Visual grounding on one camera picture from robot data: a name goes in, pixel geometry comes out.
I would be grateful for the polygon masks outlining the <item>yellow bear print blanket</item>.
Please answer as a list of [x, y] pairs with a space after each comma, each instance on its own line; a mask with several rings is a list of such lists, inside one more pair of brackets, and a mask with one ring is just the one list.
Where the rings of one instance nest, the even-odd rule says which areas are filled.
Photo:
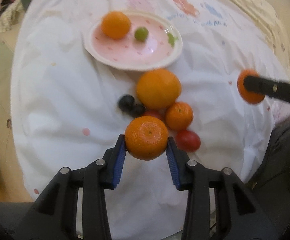
[[229, 0], [237, 5], [264, 34], [267, 45], [272, 49], [290, 78], [290, 43], [286, 29], [274, 7], [265, 0]]

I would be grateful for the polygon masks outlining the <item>pink strawberry ceramic plate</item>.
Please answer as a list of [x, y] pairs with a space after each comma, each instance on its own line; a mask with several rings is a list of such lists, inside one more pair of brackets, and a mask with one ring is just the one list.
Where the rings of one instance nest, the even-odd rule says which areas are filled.
[[[131, 20], [131, 30], [123, 39], [105, 36], [101, 20], [92, 23], [83, 35], [84, 48], [94, 59], [119, 70], [146, 72], [166, 67], [180, 57], [182, 37], [169, 20], [145, 11], [126, 10], [123, 13]], [[144, 42], [134, 38], [139, 27], [149, 31]]]

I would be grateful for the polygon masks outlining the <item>medium orange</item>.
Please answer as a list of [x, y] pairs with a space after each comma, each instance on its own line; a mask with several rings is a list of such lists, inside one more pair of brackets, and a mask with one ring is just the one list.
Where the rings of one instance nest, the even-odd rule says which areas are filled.
[[101, 22], [101, 30], [104, 35], [113, 40], [124, 38], [131, 29], [131, 20], [121, 11], [107, 13]]

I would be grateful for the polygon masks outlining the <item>green cherry tomato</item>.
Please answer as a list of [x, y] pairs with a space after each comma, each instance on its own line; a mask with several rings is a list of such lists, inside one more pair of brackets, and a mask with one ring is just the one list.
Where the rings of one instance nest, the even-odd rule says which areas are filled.
[[137, 41], [144, 42], [149, 35], [149, 31], [146, 27], [139, 27], [134, 32], [134, 38]]

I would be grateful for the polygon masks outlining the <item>large orange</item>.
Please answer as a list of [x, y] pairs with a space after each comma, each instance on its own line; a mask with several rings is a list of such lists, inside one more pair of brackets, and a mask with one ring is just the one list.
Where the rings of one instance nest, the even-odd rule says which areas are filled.
[[136, 84], [138, 100], [152, 110], [167, 108], [176, 101], [181, 91], [178, 77], [166, 69], [145, 72]]

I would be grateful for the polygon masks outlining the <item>red cherry tomato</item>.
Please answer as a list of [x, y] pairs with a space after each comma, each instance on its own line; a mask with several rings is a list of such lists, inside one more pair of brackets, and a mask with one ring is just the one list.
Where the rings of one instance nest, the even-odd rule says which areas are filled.
[[175, 142], [177, 147], [185, 152], [195, 152], [201, 146], [200, 137], [189, 130], [179, 131], [175, 136]]
[[154, 117], [154, 118], [161, 120], [162, 122], [165, 122], [164, 116], [159, 111], [146, 110], [143, 113], [143, 116], [151, 116], [151, 117]]

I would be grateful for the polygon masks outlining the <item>small mandarin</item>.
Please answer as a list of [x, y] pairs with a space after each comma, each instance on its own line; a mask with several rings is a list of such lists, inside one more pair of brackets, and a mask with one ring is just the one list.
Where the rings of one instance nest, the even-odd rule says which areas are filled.
[[237, 79], [236, 85], [240, 96], [249, 104], [256, 105], [261, 103], [265, 96], [264, 94], [255, 91], [255, 85], [252, 82], [253, 79], [249, 78], [259, 77], [259, 74], [253, 69], [243, 70]]
[[175, 102], [165, 111], [165, 122], [173, 131], [187, 129], [193, 119], [193, 110], [185, 102]]
[[127, 151], [136, 159], [150, 161], [158, 158], [166, 149], [168, 129], [158, 118], [135, 118], [125, 129]]

